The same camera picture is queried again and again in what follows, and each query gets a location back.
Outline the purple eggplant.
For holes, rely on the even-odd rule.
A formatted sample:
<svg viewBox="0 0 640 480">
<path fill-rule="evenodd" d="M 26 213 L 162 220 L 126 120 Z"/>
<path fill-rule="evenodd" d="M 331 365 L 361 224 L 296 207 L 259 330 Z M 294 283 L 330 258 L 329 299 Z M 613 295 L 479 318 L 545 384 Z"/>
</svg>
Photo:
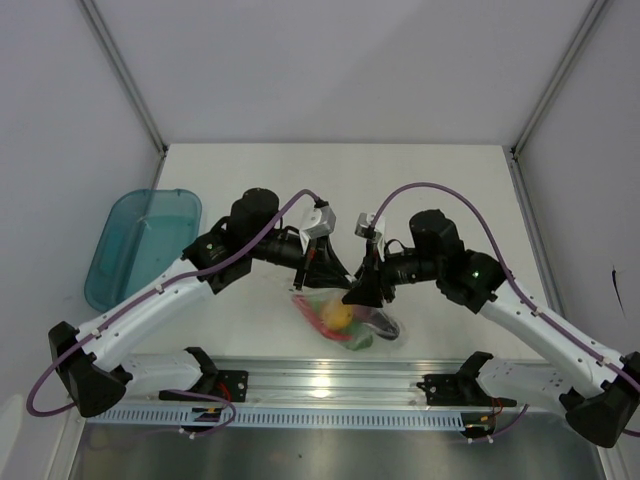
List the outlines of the purple eggplant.
<svg viewBox="0 0 640 480">
<path fill-rule="evenodd" d="M 383 309 L 356 305 L 354 316 L 360 324 L 382 339 L 395 341 L 400 336 L 399 324 Z"/>
</svg>

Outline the clear dotted zip top bag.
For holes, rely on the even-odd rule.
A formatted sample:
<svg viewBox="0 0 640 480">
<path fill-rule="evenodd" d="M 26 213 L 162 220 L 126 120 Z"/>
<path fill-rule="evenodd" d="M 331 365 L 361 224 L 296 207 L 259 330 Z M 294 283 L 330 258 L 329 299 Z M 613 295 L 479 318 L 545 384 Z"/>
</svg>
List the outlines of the clear dotted zip top bag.
<svg viewBox="0 0 640 480">
<path fill-rule="evenodd" d="M 377 340 L 397 342 L 402 327 L 382 308 L 345 304 L 341 289 L 292 291 L 291 302 L 321 337 L 346 350 L 371 348 Z"/>
</svg>

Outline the yellow lemon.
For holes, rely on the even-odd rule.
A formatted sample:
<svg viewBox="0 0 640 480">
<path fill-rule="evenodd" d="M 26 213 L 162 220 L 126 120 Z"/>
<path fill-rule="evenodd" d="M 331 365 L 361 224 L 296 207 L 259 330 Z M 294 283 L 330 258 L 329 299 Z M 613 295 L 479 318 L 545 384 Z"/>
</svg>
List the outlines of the yellow lemon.
<svg viewBox="0 0 640 480">
<path fill-rule="evenodd" d="M 354 313 L 351 305 L 345 305 L 340 299 L 327 302 L 321 310 L 320 318 L 332 331 L 342 331 L 353 321 Z"/>
</svg>

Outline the red chili pepper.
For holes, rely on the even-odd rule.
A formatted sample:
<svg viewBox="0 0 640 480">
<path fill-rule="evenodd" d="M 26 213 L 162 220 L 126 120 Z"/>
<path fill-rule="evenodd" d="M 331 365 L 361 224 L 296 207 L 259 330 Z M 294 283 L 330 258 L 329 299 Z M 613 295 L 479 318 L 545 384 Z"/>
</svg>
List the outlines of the red chili pepper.
<svg viewBox="0 0 640 480">
<path fill-rule="evenodd" d="M 293 304 L 298 308 L 298 310 L 302 313 L 302 315 L 306 318 L 309 324 L 324 338 L 335 341 L 335 342 L 346 342 L 351 339 L 351 336 L 348 334 L 336 332 L 330 330 L 324 323 L 321 321 L 320 316 L 315 312 L 312 308 L 309 301 L 298 295 L 294 295 L 292 297 Z"/>
</svg>

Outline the green bell pepper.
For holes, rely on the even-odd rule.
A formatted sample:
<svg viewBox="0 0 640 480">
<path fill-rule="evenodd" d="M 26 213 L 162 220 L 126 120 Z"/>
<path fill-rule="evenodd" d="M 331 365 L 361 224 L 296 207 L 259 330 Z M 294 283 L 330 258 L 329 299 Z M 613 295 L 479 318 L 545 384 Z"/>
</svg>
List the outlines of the green bell pepper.
<svg viewBox="0 0 640 480">
<path fill-rule="evenodd" d="M 341 342 L 341 345 L 351 351 L 359 351 L 369 349 L 374 343 L 374 334 L 372 330 L 360 322 L 351 323 L 343 330 L 347 339 Z"/>
</svg>

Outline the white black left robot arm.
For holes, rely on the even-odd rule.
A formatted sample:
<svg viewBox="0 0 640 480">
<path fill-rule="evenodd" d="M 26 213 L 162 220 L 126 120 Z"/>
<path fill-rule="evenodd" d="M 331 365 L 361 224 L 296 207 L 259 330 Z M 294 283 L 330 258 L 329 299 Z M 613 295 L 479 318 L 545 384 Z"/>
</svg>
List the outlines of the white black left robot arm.
<svg viewBox="0 0 640 480">
<path fill-rule="evenodd" d="M 98 416 L 129 396 L 204 400 L 222 393 L 220 373 L 200 347 L 172 354 L 134 354 L 134 349 L 180 311 L 209 299 L 248 275 L 255 260 L 294 271 L 293 286 L 348 289 L 350 274 L 333 251 L 336 218 L 316 198 L 300 226 L 281 223 L 292 201 L 279 203 L 264 188 L 247 190 L 228 215 L 188 245 L 171 265 L 130 299 L 101 317 L 48 333 L 52 365 L 72 407 Z"/>
</svg>

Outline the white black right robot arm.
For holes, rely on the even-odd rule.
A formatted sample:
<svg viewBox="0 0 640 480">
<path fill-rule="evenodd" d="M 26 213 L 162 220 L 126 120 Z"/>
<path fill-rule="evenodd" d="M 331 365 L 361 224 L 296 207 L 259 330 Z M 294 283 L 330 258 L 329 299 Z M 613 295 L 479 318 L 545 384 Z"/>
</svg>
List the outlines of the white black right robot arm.
<svg viewBox="0 0 640 480">
<path fill-rule="evenodd" d="M 453 374 L 427 374 L 418 383 L 430 406 L 529 405 L 556 414 L 589 442 L 616 445 L 639 407 L 639 355 L 622 355 L 579 331 L 532 295 L 492 256 L 465 248 L 456 225 L 439 210 L 409 221 L 414 245 L 384 250 L 374 215 L 355 228 L 366 241 L 349 305 L 379 308 L 400 285 L 432 281 L 451 302 L 501 326 L 547 361 L 516 365 L 488 352 L 473 353 Z"/>
</svg>

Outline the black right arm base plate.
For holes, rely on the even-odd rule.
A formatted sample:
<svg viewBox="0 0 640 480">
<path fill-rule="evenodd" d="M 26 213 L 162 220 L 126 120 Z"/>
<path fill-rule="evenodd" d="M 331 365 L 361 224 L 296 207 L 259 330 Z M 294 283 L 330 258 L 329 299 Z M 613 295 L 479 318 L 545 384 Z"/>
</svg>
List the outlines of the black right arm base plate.
<svg viewBox="0 0 640 480">
<path fill-rule="evenodd" d="M 517 402 L 506 397 L 491 397 L 475 379 L 461 374 L 427 374 L 416 383 L 424 392 L 429 406 L 515 407 Z"/>
</svg>

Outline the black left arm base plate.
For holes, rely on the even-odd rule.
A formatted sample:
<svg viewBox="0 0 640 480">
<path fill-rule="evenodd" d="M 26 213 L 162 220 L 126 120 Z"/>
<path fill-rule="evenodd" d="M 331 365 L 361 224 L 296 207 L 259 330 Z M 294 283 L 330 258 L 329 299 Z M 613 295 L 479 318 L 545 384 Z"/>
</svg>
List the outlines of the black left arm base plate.
<svg viewBox="0 0 640 480">
<path fill-rule="evenodd" d="M 242 370 L 219 370 L 204 374 L 188 392 L 224 398 L 230 402 L 244 403 L 248 391 L 249 373 Z"/>
</svg>

